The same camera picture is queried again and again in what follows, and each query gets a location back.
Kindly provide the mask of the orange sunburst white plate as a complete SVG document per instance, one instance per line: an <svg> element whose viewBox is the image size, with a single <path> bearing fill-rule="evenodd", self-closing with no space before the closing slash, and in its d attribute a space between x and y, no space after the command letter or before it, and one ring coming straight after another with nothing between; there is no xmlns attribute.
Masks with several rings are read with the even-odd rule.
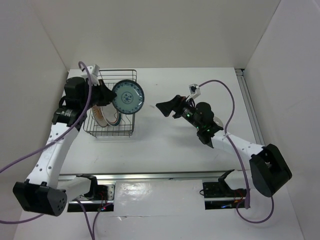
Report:
<svg viewBox="0 0 320 240"><path fill-rule="evenodd" d="M106 121L106 119L103 116L103 112L100 106L94 105L92 108L92 115L96 121L96 123L102 127L105 128L106 126L108 126L108 122Z"/></svg>

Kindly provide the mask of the green red rimmed white plate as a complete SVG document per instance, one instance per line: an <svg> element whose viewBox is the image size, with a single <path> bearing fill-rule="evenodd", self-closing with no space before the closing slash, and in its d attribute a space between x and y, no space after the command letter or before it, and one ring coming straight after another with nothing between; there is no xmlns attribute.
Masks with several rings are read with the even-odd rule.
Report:
<svg viewBox="0 0 320 240"><path fill-rule="evenodd" d="M122 115L112 104L102 106L101 112L110 126L116 127L121 123Z"/></svg>

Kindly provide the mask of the blue patterned small plate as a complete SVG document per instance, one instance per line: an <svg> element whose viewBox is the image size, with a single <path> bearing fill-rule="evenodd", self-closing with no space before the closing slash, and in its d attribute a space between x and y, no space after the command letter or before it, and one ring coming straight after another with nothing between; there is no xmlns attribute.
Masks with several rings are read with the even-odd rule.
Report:
<svg viewBox="0 0 320 240"><path fill-rule="evenodd" d="M124 79L117 82L112 92L116 97L112 104L118 112L125 115L133 115L139 112L145 102L145 94L142 87L135 81Z"/></svg>

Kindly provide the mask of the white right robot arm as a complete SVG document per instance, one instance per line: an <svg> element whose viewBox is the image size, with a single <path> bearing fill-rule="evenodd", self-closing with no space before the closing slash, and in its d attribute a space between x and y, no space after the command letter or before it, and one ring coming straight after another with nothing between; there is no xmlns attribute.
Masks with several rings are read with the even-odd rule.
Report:
<svg viewBox="0 0 320 240"><path fill-rule="evenodd" d="M272 197L292 178L292 172L277 146L271 143L267 146L255 144L225 132L214 121L210 104L199 102L192 106L187 103L186 97L176 95L172 100L155 106L165 117L174 112L173 118L184 118L193 125L204 145L235 154L248 162L253 185L263 196Z"/></svg>

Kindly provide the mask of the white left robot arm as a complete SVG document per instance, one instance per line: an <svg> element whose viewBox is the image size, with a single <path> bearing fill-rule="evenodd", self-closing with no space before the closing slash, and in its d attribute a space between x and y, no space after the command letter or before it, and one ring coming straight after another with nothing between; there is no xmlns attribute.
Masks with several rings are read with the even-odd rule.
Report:
<svg viewBox="0 0 320 240"><path fill-rule="evenodd" d="M111 104L116 94L99 79L96 85L83 77L71 77L64 85L64 96L54 112L49 138L31 173L16 182L13 194L26 212L59 216L68 202L99 193L97 178L78 174L58 188L59 176L68 151L87 118L88 109Z"/></svg>

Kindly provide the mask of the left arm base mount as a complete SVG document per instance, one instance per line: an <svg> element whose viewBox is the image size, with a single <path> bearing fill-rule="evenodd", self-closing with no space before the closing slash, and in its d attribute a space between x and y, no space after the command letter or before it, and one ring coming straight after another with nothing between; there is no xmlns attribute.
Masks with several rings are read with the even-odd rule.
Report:
<svg viewBox="0 0 320 240"><path fill-rule="evenodd" d="M114 210L115 182L88 174L62 176L59 180L62 188L67 187L67 212L78 213L86 210L97 213Z"/></svg>

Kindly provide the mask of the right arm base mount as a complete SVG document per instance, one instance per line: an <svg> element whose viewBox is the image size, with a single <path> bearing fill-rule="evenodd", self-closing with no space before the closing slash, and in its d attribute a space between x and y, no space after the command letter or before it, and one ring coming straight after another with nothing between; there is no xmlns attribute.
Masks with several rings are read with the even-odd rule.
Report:
<svg viewBox="0 0 320 240"><path fill-rule="evenodd" d="M245 188L231 189L226 178L235 170L228 170L216 181L202 183L199 194L204 197L205 210L224 210L245 208L247 190Z"/></svg>

